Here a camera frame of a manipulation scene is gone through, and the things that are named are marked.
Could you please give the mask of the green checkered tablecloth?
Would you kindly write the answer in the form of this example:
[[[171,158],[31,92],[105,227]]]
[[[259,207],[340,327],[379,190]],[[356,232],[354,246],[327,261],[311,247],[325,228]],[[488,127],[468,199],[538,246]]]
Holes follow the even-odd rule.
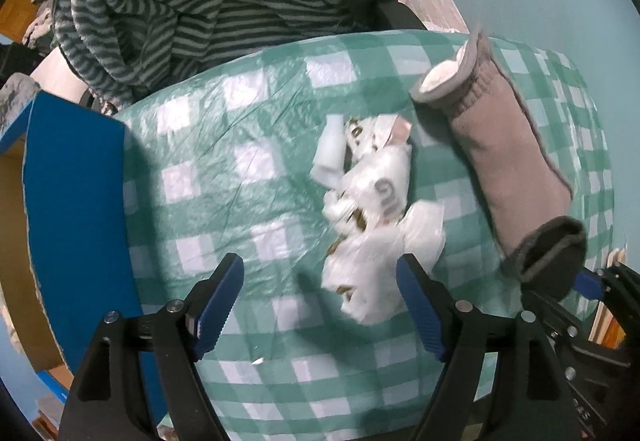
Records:
[[[462,42],[419,31],[313,39],[218,66],[120,112],[143,309],[186,296],[226,253],[243,258],[241,294],[198,363],[232,439],[347,440],[405,428],[442,369],[407,314],[360,325],[321,285],[336,234],[309,172],[330,113],[409,120],[409,196],[445,210],[434,276],[484,312],[520,310],[471,167],[442,114],[409,96]]]

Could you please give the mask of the black office chair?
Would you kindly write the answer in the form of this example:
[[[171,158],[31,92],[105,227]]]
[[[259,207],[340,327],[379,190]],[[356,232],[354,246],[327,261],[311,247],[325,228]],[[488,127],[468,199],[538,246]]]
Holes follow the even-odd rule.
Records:
[[[372,27],[375,31],[426,30],[426,26],[419,17],[399,1],[378,2],[373,12]]]

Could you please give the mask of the grey brown fleece pouch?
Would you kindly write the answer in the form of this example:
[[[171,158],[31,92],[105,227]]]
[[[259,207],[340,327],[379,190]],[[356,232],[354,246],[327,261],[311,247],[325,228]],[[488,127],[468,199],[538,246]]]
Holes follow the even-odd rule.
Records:
[[[488,37],[473,32],[453,58],[422,76],[411,97],[446,116],[473,167],[504,275],[524,291],[564,299],[586,260],[586,231],[568,213],[573,188],[548,156]]]

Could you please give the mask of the white patterned cloth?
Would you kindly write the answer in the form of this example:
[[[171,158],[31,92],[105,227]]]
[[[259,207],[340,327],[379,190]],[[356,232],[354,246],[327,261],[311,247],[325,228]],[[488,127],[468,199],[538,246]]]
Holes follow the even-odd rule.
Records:
[[[311,179],[326,188],[322,214],[337,234],[326,252],[321,286],[342,299],[341,310],[361,325],[401,313],[397,260],[406,253],[432,271],[446,244],[445,208],[410,202],[410,134],[398,114],[326,116]]]

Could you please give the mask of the blue cardboard box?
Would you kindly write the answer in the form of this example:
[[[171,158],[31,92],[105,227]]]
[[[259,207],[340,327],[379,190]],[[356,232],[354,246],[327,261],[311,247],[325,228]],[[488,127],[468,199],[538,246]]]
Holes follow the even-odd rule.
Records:
[[[126,127],[12,75],[1,90],[1,294],[35,373],[73,375],[105,313],[137,317]]]

